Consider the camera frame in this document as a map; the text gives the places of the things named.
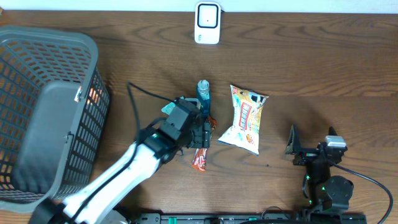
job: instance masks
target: white wall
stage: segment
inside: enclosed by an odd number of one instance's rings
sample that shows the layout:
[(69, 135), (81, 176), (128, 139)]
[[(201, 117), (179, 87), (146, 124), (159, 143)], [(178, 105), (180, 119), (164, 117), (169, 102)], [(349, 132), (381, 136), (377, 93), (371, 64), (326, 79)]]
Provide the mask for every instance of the white wall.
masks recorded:
[[(194, 11), (197, 0), (0, 0), (4, 9)], [(398, 13), (398, 0), (216, 0), (226, 12)]]

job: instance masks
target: snack bag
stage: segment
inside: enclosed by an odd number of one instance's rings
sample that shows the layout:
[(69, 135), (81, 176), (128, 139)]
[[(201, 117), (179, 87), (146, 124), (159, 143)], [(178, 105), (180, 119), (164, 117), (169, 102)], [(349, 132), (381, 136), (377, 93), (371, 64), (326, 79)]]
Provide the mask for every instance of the snack bag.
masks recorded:
[(231, 92), (234, 106), (233, 125), (218, 141), (242, 147), (258, 156), (261, 111), (268, 96), (232, 85)]
[(197, 149), (192, 160), (192, 167), (200, 172), (206, 171), (206, 153), (207, 148)]

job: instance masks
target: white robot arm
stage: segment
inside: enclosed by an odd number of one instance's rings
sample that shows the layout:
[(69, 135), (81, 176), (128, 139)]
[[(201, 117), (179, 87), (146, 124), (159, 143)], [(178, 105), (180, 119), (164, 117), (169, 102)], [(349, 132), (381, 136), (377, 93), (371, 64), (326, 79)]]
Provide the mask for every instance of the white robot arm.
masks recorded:
[(50, 199), (44, 200), (29, 223), (126, 222), (113, 208), (128, 192), (154, 174), (162, 164), (171, 161), (182, 147), (209, 147), (211, 127), (204, 121), (200, 105), (183, 99), (177, 99), (175, 104), (158, 129), (153, 128), (154, 121), (140, 130), (139, 140), (107, 171), (59, 205)]
[[(66, 205), (63, 212), (72, 217), (79, 209), (81, 203), (93, 193), (104, 181), (115, 174), (133, 155), (136, 143), (132, 144), (127, 152), (107, 171), (101, 174), (90, 185), (67, 197), (62, 203)], [(101, 223), (104, 217), (119, 203), (127, 193), (142, 181), (155, 173), (160, 164), (160, 159), (155, 157), (155, 152), (145, 144), (137, 147), (137, 154), (131, 165), (103, 187), (76, 217), (76, 223)]]

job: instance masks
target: cable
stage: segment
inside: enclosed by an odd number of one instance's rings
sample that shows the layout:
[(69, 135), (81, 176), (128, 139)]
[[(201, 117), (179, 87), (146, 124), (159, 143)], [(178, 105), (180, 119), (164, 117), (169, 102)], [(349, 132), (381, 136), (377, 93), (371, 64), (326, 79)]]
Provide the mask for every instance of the cable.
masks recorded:
[(325, 152), (325, 151), (324, 151), (324, 153), (325, 153), (325, 158), (326, 158), (326, 160), (329, 162), (330, 165), (332, 165), (332, 166), (334, 166), (334, 167), (337, 167), (337, 168), (339, 168), (339, 169), (341, 169), (341, 170), (343, 170), (343, 171), (345, 171), (345, 172), (349, 172), (350, 174), (354, 174), (354, 175), (357, 175), (358, 177), (362, 177), (362, 178), (364, 178), (365, 180), (368, 180), (368, 181), (370, 181), (370, 182), (376, 184), (377, 186), (381, 187), (381, 189), (383, 189), (384, 191), (386, 191), (386, 193), (388, 194), (388, 197), (390, 198), (390, 204), (389, 204), (389, 206), (388, 206), (388, 209), (387, 209), (386, 213), (385, 213), (384, 216), (381, 218), (381, 220), (378, 222), (378, 224), (382, 224), (384, 221), (386, 221), (387, 217), (388, 217), (388, 216), (390, 215), (390, 213), (391, 213), (392, 206), (393, 206), (393, 204), (394, 204), (394, 199), (392, 198), (392, 194), (391, 194), (390, 190), (389, 190), (387, 187), (385, 187), (384, 185), (382, 185), (380, 182), (378, 182), (378, 181), (376, 181), (376, 180), (374, 180), (374, 179), (372, 179), (372, 178), (370, 178), (370, 177), (367, 177), (367, 176), (365, 176), (365, 175), (363, 175), (363, 174), (360, 174), (360, 173), (358, 173), (358, 172), (355, 172), (355, 171), (353, 171), (353, 170), (350, 170), (350, 169), (347, 169), (347, 168), (344, 168), (344, 167), (342, 167), (342, 166), (339, 166), (339, 165), (335, 164), (333, 161), (331, 161), (329, 158), (327, 158), (327, 155), (326, 155), (326, 152)]
[(151, 93), (151, 92), (148, 92), (146, 90), (143, 90), (142, 88), (136, 86), (135, 84), (132, 84), (131, 82), (127, 83), (127, 89), (129, 89), (129, 94), (131, 94), (130, 88), (128, 87), (129, 85), (133, 86), (134, 88), (138, 89), (139, 91), (144, 92), (144, 93), (146, 93), (146, 94), (148, 94), (150, 96), (154, 96), (154, 97), (157, 97), (157, 98), (160, 98), (160, 99), (167, 100), (169, 102), (175, 103), (174, 100), (170, 100), (169, 98), (166, 98), (166, 97), (163, 97), (163, 96), (159, 96), (159, 95), (156, 95), (155, 93)]
[(266, 220), (251, 220), (242, 222), (240, 224), (321, 224), (319, 222), (306, 222), (306, 221), (297, 221), (297, 220), (278, 220), (278, 219), (266, 219)]
[(131, 82), (127, 83), (127, 92), (129, 93), (129, 97), (130, 97), (130, 101), (131, 101), (131, 105), (132, 105), (132, 109), (134, 111), (134, 117), (136, 119), (136, 129), (137, 129), (137, 133), (136, 133), (136, 145), (134, 146), (134, 152), (132, 153), (131, 158), (129, 159), (129, 161), (120, 169), (118, 170), (115, 174), (113, 174), (108, 180), (106, 180), (104, 183), (102, 183), (97, 189), (94, 190), (93, 193), (91, 193), (84, 201), (83, 203), (80, 205), (79, 209), (76, 211), (76, 213), (71, 217), (69, 223), (73, 224), (76, 220), (76, 218), (79, 216), (79, 214), (81, 213), (81, 211), (88, 205), (88, 203), (90, 202), (91, 199), (93, 199), (93, 197), (99, 192), (101, 191), (108, 183), (110, 183), (113, 179), (115, 179), (119, 174), (121, 174), (121, 172), (123, 172), (124, 170), (126, 170), (131, 163), (133, 162), (134, 158), (136, 157), (137, 154), (137, 146), (139, 146), (141, 144), (141, 140), (139, 138), (139, 131), (141, 129), (140, 126), (140, 122), (139, 122), (139, 115), (138, 115), (138, 110), (137, 110), (137, 106), (136, 103), (134, 101), (134, 97), (132, 96), (132, 92), (130, 89), (130, 86), (133, 86), (134, 88), (137, 88), (138, 90), (150, 95), (150, 96), (154, 96), (154, 97), (158, 97), (160, 99), (163, 100), (167, 100), (170, 102), (173, 102), (172, 100), (165, 98), (163, 96), (158, 96), (156, 94), (150, 93), (146, 90), (143, 90), (142, 88), (139, 88), (138, 86), (136, 86), (135, 84), (132, 84)]
[(281, 208), (279, 208), (278, 206), (271, 206), (271, 207), (268, 207), (267, 209), (265, 209), (265, 210), (262, 212), (262, 214), (261, 214), (261, 219), (264, 219), (264, 216), (266, 215), (266, 213), (267, 213), (270, 209), (273, 209), (273, 208), (279, 209), (279, 210), (282, 212), (282, 214), (284, 214), (284, 216), (285, 216), (287, 219), (289, 219), (288, 216), (285, 214), (285, 212), (284, 212)]
[(302, 185), (302, 190), (305, 198), (308, 198), (308, 195), (305, 191), (305, 184), (307, 183), (307, 173), (304, 173), (304, 179), (303, 179), (303, 185)]

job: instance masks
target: wooden table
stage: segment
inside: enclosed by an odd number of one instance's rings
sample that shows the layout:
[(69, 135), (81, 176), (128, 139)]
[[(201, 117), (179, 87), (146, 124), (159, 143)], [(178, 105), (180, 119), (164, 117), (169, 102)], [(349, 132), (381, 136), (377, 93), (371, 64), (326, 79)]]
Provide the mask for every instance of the wooden table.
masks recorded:
[[(315, 147), (333, 125), (348, 143), (341, 165), (385, 184), (398, 198), (398, 17), (364, 14), (224, 13), (218, 45), (193, 40), (194, 13), (4, 11), (0, 25), (46, 27), (91, 36), (98, 68), (113, 92), (93, 178), (118, 160), (136, 132), (126, 82), (169, 98), (195, 96), (210, 82), (219, 126), (206, 173), (191, 168), (193, 150), (176, 156), (123, 201), (131, 210), (262, 212), (308, 205), (304, 167), (284, 155), (291, 124)], [(269, 95), (259, 157), (216, 140), (231, 125), (229, 84)], [(134, 92), (142, 125), (167, 103)], [(354, 183), (350, 212), (376, 223), (388, 206), (376, 185), (332, 168)], [(398, 222), (395, 208), (388, 223)], [(0, 223), (29, 215), (0, 212)]]

